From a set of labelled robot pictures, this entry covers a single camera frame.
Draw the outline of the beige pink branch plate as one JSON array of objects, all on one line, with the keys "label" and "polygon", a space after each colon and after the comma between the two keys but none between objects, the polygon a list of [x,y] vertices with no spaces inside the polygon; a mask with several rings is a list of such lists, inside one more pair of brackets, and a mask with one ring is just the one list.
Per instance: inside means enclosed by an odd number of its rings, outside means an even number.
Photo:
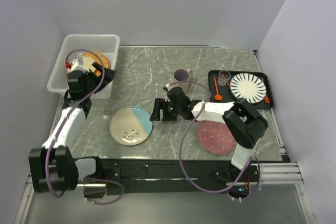
[{"label": "beige pink branch plate", "polygon": [[105,55],[102,55],[102,58],[104,60],[104,67],[107,68],[107,69],[110,69],[110,67],[111,67],[110,59],[108,57],[106,57]]}]

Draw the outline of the wooden bamboo tray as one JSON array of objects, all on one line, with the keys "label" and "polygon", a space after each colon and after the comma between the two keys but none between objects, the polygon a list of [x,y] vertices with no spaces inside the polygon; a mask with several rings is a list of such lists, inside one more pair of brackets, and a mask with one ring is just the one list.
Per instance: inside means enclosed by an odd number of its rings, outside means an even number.
[{"label": "wooden bamboo tray", "polygon": [[104,66],[104,60],[102,58],[102,54],[99,53],[98,51],[92,51],[90,52],[83,52],[81,53],[83,56],[91,56],[98,64],[103,63]]}]

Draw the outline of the beige blue large plate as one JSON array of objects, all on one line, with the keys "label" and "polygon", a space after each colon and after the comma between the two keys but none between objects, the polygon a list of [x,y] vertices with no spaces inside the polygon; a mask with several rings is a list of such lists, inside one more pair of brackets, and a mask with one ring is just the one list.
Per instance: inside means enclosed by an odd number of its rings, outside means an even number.
[{"label": "beige blue large plate", "polygon": [[150,114],[144,108],[127,106],[113,115],[109,129],[112,138],[117,143],[135,146],[150,136],[153,122],[150,121]]}]

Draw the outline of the pink scalloped plate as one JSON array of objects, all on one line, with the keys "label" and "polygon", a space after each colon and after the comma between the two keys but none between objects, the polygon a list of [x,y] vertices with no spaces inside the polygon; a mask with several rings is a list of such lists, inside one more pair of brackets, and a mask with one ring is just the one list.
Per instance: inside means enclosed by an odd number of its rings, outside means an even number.
[{"label": "pink scalloped plate", "polygon": [[225,123],[201,121],[197,136],[201,145],[213,154],[227,154],[236,147],[236,141]]}]

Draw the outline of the small beige black-stroke plate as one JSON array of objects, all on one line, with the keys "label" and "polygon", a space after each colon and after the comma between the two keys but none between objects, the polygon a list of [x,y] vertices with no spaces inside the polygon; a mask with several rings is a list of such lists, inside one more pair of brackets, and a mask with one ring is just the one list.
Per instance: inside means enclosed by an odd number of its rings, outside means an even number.
[{"label": "small beige black-stroke plate", "polygon": [[83,56],[81,53],[77,54],[77,57],[82,57],[84,66],[87,69],[85,72],[93,72],[95,69],[92,67],[92,63],[95,61],[91,56]]}]

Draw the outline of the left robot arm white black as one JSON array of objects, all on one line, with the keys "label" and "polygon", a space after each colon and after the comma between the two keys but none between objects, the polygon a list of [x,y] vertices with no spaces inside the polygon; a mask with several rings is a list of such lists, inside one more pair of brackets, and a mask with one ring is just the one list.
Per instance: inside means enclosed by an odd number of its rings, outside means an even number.
[{"label": "left robot arm white black", "polygon": [[90,97],[108,85],[115,75],[114,70],[96,62],[93,67],[100,76],[90,70],[73,70],[68,74],[69,88],[64,95],[61,118],[42,147],[29,152],[33,188],[38,193],[51,192],[60,197],[65,191],[74,190],[80,179],[87,177],[98,183],[104,177],[99,157],[75,159],[69,149],[88,117],[92,105]]}]

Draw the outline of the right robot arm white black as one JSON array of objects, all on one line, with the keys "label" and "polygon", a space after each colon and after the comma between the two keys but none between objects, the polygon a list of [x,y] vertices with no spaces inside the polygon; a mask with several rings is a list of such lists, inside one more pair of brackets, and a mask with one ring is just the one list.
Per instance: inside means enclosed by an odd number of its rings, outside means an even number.
[{"label": "right robot arm white black", "polygon": [[180,87],[165,88],[166,97],[154,100],[150,121],[175,121],[181,116],[189,121],[209,121],[228,126],[237,145],[231,160],[231,178],[242,181],[248,175],[246,163],[252,157],[257,141],[268,129],[267,120],[246,99],[214,103],[190,100]]}]

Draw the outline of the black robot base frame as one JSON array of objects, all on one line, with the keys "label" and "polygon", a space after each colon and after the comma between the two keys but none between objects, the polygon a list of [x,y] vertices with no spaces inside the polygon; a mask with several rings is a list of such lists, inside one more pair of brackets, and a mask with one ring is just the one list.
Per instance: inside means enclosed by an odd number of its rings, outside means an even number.
[{"label": "black robot base frame", "polygon": [[259,164],[250,163],[241,172],[229,161],[101,159],[101,164],[98,175],[89,175],[79,184],[102,184],[107,195],[181,193],[203,188],[245,198],[250,183],[260,182],[261,172]]}]

